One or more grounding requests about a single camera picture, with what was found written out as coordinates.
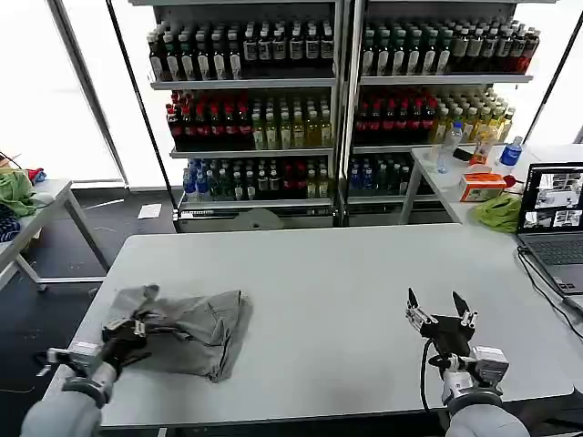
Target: black cable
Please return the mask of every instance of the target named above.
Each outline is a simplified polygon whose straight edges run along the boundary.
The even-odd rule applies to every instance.
[[[427,414],[429,414],[429,405],[427,405],[427,398],[425,398],[425,370],[427,368],[427,353],[429,352],[429,346],[431,346],[432,340],[428,340],[423,347],[423,356],[421,357],[421,379],[419,384],[419,389],[421,391],[421,403],[423,404],[423,409]]]
[[[22,167],[20,167],[18,165],[18,163],[16,161],[14,161],[11,157],[9,157],[7,154],[0,152],[0,157],[3,157],[3,159],[8,159],[10,162],[12,162],[15,166],[17,166],[18,168],[20,168],[22,170]]]
[[[551,300],[551,298],[537,285],[537,283],[535,282],[535,279],[532,277],[532,275],[530,274],[530,271],[528,270],[527,264],[525,263],[528,262],[528,264],[533,267],[534,266],[528,261],[528,259],[525,257],[524,253],[522,250],[520,250],[520,248],[518,249],[518,260],[520,261],[520,263],[522,264],[522,267],[524,267],[525,272],[528,275],[528,278],[530,279],[530,282],[532,283],[532,286],[540,293],[543,295],[543,297],[547,300],[548,304],[553,307],[554,310],[556,310],[559,314],[561,314],[565,320],[567,321],[568,326],[571,328],[571,330],[575,333],[575,335],[577,335],[581,340],[583,340],[583,334],[581,334],[578,330],[575,329],[575,326],[573,326],[573,323],[571,322],[571,319],[569,318],[569,316],[566,314],[566,312],[564,312],[561,308],[559,308],[555,302],[553,302]],[[538,270],[534,269],[538,276],[540,276],[541,278],[543,278],[540,273],[538,272]]]

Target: table leg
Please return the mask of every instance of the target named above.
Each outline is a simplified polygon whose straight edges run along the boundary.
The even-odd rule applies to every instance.
[[[399,217],[399,224],[406,225],[409,223],[409,216],[411,215],[411,209],[413,209],[413,203],[415,201],[415,196],[417,196],[417,190],[419,189],[419,184],[421,183],[421,170],[419,169],[419,164],[413,165],[413,171],[411,172],[411,178],[409,179],[409,186],[407,187],[407,192],[404,196],[403,209],[401,210],[401,217]]]
[[[41,279],[38,277],[35,270],[30,267],[30,264],[26,262],[26,259],[22,258],[22,255],[16,255],[15,263],[20,271],[36,284],[38,291],[46,291],[46,284],[40,283]]]
[[[91,230],[87,225],[87,217],[85,217],[83,209],[81,209],[79,202],[77,202],[77,199],[75,198],[75,196],[73,195],[73,191],[71,190],[69,190],[67,193],[65,208],[66,211],[69,213],[69,216],[71,216],[73,221],[75,221],[75,224],[81,231],[81,234],[83,234],[83,238],[85,239],[91,250],[93,250],[93,253],[97,257],[97,260],[99,261],[99,264],[101,264],[101,267],[103,267],[105,271],[109,271],[111,267],[109,265],[109,261],[107,261],[105,255],[97,245],[97,241],[95,235],[93,234],[93,230]]]

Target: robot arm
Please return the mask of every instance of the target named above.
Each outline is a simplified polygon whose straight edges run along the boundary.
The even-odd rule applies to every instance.
[[[26,414],[21,437],[97,436],[101,408],[109,402],[113,384],[122,368],[136,358],[131,352],[146,345],[144,324],[120,320],[103,329],[104,346],[97,355],[49,349],[45,374],[53,366],[65,364],[75,376],[66,379],[62,391],[37,402]]]
[[[444,381],[442,402],[452,416],[446,437],[527,437],[527,429],[502,409],[502,381],[508,361],[500,349],[472,347],[477,312],[457,293],[458,316],[428,315],[409,289],[406,317],[422,337],[432,341],[437,355],[429,364]]]

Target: paper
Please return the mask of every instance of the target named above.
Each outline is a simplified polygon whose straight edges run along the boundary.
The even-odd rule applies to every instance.
[[[144,205],[139,211],[138,219],[155,219],[160,215],[162,209],[161,203],[152,203],[151,205]]]

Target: laptop keyboard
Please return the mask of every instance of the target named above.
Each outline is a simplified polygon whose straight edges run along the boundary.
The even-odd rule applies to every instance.
[[[546,264],[583,264],[583,240],[529,241],[528,244]]]

